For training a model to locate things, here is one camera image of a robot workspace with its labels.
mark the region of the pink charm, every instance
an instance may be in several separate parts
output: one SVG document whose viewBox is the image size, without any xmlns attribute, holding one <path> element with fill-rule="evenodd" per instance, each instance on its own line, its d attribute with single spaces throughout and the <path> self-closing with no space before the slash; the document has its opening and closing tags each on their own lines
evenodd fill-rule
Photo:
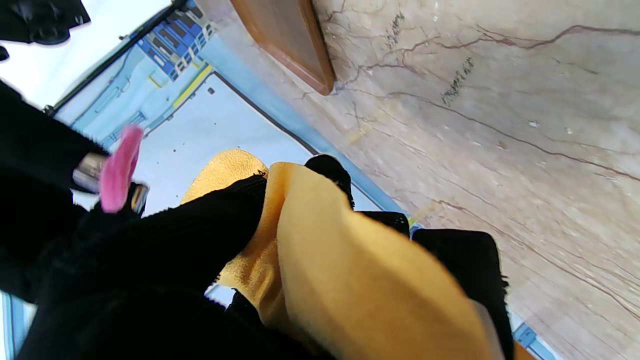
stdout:
<svg viewBox="0 0 640 360">
<path fill-rule="evenodd" d="M 117 213 L 127 201 L 133 170 L 136 169 L 143 131 L 135 125 L 122 130 L 122 141 L 102 166 L 100 203 L 105 213 Z"/>
</svg>

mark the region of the yellow cloth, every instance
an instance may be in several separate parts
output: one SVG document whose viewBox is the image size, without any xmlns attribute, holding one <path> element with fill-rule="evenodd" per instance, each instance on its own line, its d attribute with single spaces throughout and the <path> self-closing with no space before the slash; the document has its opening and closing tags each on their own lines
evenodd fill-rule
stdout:
<svg viewBox="0 0 640 360">
<path fill-rule="evenodd" d="M 251 154 L 222 152 L 184 202 L 258 170 Z M 483 325 L 446 269 L 301 165 L 271 166 L 257 231 L 219 283 L 237 288 L 266 326 L 307 344 L 310 336 L 337 359 L 490 358 Z"/>
</svg>

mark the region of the marble surface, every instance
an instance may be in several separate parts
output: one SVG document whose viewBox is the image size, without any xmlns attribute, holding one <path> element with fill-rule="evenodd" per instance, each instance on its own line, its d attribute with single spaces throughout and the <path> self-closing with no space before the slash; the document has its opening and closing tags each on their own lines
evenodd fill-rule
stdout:
<svg viewBox="0 0 640 360">
<path fill-rule="evenodd" d="M 315 0 L 327 97 L 218 36 L 425 227 L 492 234 L 512 311 L 566 359 L 640 354 L 640 3 Z"/>
</svg>

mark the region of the yellow stripe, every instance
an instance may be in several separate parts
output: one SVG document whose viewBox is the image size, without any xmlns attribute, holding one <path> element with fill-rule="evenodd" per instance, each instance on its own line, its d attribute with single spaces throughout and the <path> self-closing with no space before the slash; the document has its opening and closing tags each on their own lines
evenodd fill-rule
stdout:
<svg viewBox="0 0 640 360">
<path fill-rule="evenodd" d="M 202 71 L 200 71 L 200 73 L 198 74 L 198 76 L 196 76 L 196 78 L 193 80 L 193 82 L 191 82 L 189 87 L 187 87 L 185 89 L 185 91 L 183 91 L 182 94 L 180 96 L 178 96 L 178 99 L 176 99 L 173 102 L 173 107 L 174 108 L 178 108 L 180 106 L 180 104 L 185 102 L 187 100 L 187 98 L 189 96 L 191 96 L 191 94 L 193 94 L 193 92 L 196 90 L 196 88 L 198 86 L 200 86 L 200 84 L 204 81 L 204 79 L 207 77 L 207 75 L 209 75 L 209 73 L 211 72 L 212 69 L 213 69 L 213 67 L 211 65 L 207 65 L 206 68 L 202 69 Z"/>
<path fill-rule="evenodd" d="M 413 213 L 413 216 L 407 219 L 409 220 L 409 226 L 411 227 L 415 223 L 417 223 L 419 220 L 431 215 L 434 211 L 437 210 L 437 207 L 438 207 L 438 203 L 435 202 L 434 200 L 431 200 L 429 202 L 429 206 L 425 206 L 423 208 L 418 209 L 416 212 Z"/>
<path fill-rule="evenodd" d="M 345 139 L 348 144 L 353 144 L 361 137 L 365 136 L 369 131 L 371 131 L 371 127 L 367 124 L 363 124 L 358 129 L 352 130 L 347 135 L 345 135 Z"/>
<path fill-rule="evenodd" d="M 159 84 L 159 83 L 156 83 L 156 81 L 154 80 L 154 78 L 152 78 L 152 77 L 151 77 L 151 75 L 149 75 L 149 80 L 151 80 L 151 82 L 152 82 L 153 84 L 155 84 L 155 86 L 156 86 L 157 88 L 161 88 L 160 84 Z"/>
</svg>

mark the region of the window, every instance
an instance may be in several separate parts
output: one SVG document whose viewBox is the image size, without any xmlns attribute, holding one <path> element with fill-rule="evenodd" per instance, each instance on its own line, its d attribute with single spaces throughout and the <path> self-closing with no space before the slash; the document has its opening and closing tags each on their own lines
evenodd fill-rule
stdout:
<svg viewBox="0 0 640 360">
<path fill-rule="evenodd" d="M 167 39 L 174 48 L 178 48 L 178 46 L 180 46 L 180 43 L 178 42 L 178 40 L 176 40 L 173 36 L 171 36 L 171 34 L 169 34 L 169 31 L 162 29 L 160 30 L 160 35 L 162 35 L 163 38 Z"/>
<path fill-rule="evenodd" d="M 158 40 L 157 38 L 154 39 L 153 41 L 154 45 L 160 49 L 160 51 L 162 51 L 165 55 L 167 56 L 171 56 L 171 54 L 173 53 L 173 51 L 171 49 L 169 49 L 166 45 L 164 45 L 162 43 L 162 41 Z"/>
<path fill-rule="evenodd" d="M 198 9 L 197 6 L 194 6 L 192 8 L 189 8 L 189 10 L 191 10 L 191 12 L 193 13 L 193 15 L 196 15 L 196 17 L 198 19 L 202 19 L 202 12 L 200 11 L 200 9 Z"/>
<path fill-rule="evenodd" d="M 187 16 L 187 14 L 184 14 L 180 20 L 189 28 L 191 29 L 192 27 L 196 26 L 196 23 L 193 22 L 193 20 L 191 20 L 190 17 Z"/>
<path fill-rule="evenodd" d="M 155 59 L 155 61 L 158 62 L 158 64 L 160 64 L 160 66 L 164 66 L 164 61 L 162 59 L 160 59 L 160 56 L 154 55 L 154 59 Z"/>
<path fill-rule="evenodd" d="M 187 32 L 184 31 L 178 24 L 176 24 L 175 22 L 172 24 L 169 24 L 169 27 L 175 31 L 176 34 L 178 34 L 178 36 L 180 36 L 181 38 L 184 38 L 185 36 L 187 36 Z"/>
</svg>

